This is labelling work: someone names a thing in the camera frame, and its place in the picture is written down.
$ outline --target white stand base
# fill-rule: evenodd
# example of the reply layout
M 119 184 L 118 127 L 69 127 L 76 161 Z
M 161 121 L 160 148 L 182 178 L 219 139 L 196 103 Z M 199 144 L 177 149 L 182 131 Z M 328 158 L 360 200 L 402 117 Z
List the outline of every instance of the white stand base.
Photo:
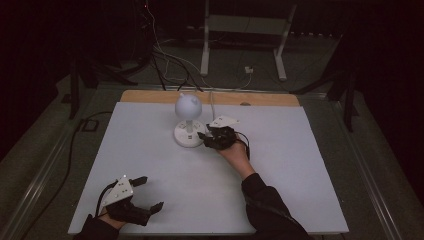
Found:
M 203 143 L 203 140 L 199 138 L 197 132 L 205 133 L 205 126 L 197 121 L 193 120 L 193 131 L 187 132 L 187 122 L 182 121 L 177 124 L 174 130 L 175 141 L 182 147 L 197 147 Z

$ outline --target person's right hand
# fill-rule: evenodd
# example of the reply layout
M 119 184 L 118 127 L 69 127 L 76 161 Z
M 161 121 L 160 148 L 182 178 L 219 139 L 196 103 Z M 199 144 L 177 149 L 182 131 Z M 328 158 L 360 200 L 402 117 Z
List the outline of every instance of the person's right hand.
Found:
M 247 157 L 246 148 L 242 143 L 235 142 L 231 147 L 225 150 L 217 150 L 217 152 L 237 171 L 242 180 L 255 173 Z

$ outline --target white sphere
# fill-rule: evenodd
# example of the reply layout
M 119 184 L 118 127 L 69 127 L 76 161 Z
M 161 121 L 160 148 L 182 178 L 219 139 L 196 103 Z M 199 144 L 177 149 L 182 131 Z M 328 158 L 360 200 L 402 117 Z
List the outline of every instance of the white sphere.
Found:
M 175 113 L 184 120 L 194 120 L 202 114 L 202 102 L 194 95 L 181 93 L 175 103 Z

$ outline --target black sleeve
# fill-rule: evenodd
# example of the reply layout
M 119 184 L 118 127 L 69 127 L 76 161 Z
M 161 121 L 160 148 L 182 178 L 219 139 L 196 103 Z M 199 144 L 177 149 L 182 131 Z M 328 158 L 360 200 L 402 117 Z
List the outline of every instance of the black sleeve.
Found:
M 118 238 L 119 230 L 109 224 L 88 215 L 82 231 L 75 235 L 74 240 L 115 240 Z
M 246 213 L 256 229 L 252 239 L 312 239 L 290 215 L 278 191 L 254 173 L 242 182 Z

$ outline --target white table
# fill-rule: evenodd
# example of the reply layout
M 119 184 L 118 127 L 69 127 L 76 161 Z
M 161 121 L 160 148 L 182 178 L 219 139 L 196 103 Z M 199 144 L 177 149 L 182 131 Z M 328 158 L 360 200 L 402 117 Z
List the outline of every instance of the white table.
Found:
M 215 105 L 216 115 L 241 121 L 251 161 L 282 195 L 291 214 L 311 234 L 347 232 L 332 183 L 302 107 Z M 207 104 L 199 118 L 212 121 Z M 182 148 L 173 139 L 180 121 L 174 104 L 117 103 L 81 195 L 69 233 L 81 231 L 104 187 L 115 179 L 147 176 L 132 202 L 163 209 L 147 226 L 127 224 L 121 234 L 234 235 L 254 232 L 245 215 L 240 178 L 212 149 Z

